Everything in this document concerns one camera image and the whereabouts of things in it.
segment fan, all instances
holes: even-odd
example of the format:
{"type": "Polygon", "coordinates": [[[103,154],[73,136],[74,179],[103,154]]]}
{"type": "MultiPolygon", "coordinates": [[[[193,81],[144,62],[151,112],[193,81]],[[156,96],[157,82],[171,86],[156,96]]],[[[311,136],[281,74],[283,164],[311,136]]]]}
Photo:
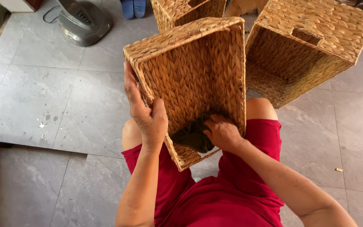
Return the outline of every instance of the fan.
{"type": "Polygon", "coordinates": [[[101,39],[113,25],[109,13],[91,2],[57,0],[62,11],[58,24],[64,35],[79,46],[89,46],[101,39]]]}

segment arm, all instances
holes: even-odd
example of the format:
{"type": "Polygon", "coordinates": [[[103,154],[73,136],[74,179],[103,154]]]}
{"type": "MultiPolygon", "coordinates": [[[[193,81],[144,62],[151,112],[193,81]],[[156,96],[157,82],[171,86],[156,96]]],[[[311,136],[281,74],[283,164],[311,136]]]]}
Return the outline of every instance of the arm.
{"type": "Polygon", "coordinates": [[[300,217],[306,227],[345,226],[356,223],[345,209],[308,178],[269,157],[239,135],[229,119],[211,115],[204,131],[213,144],[241,157],[300,217]]]}
{"type": "Polygon", "coordinates": [[[168,123],[166,110],[161,99],[154,100],[152,109],[145,106],[129,62],[124,63],[124,84],[131,116],[141,131],[142,148],[118,204],[116,226],[154,226],[159,152],[168,123]]]}

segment dog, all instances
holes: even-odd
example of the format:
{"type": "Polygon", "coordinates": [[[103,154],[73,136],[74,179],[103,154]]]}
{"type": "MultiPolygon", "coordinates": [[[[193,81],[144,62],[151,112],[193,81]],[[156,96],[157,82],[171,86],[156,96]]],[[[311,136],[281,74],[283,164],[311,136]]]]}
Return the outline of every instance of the dog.
{"type": "Polygon", "coordinates": [[[240,17],[248,13],[261,13],[268,0],[232,0],[224,17],[240,17]]]}

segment person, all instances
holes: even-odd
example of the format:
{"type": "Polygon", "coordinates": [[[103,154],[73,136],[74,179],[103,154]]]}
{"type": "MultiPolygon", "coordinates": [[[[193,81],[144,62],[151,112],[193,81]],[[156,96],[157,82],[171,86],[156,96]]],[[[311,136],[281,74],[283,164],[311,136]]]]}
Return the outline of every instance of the person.
{"type": "Polygon", "coordinates": [[[264,98],[246,102],[247,129],[211,115],[204,133],[222,149],[217,177],[195,183],[182,172],[163,141],[168,118],[164,101],[146,107],[134,71],[124,63],[124,90],[133,119],[123,130],[123,155],[131,172],[117,209],[116,226],[252,226],[280,227],[284,203],[305,227],[356,223],[345,209],[309,179],[279,162],[280,123],[264,98]]]}

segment hand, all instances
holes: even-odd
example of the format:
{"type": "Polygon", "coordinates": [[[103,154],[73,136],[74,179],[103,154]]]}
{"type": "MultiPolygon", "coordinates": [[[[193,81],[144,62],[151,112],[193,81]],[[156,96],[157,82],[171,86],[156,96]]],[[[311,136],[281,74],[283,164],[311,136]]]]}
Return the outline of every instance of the hand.
{"type": "Polygon", "coordinates": [[[164,102],[156,98],[152,109],[145,106],[129,61],[124,62],[124,91],[130,102],[130,114],[141,131],[143,146],[160,151],[168,124],[164,102]]]}
{"type": "Polygon", "coordinates": [[[247,141],[240,136],[238,127],[230,119],[224,118],[224,116],[211,114],[211,119],[212,121],[204,122],[211,130],[204,130],[205,135],[208,136],[215,146],[238,155],[237,152],[240,150],[240,147],[247,141]]]}

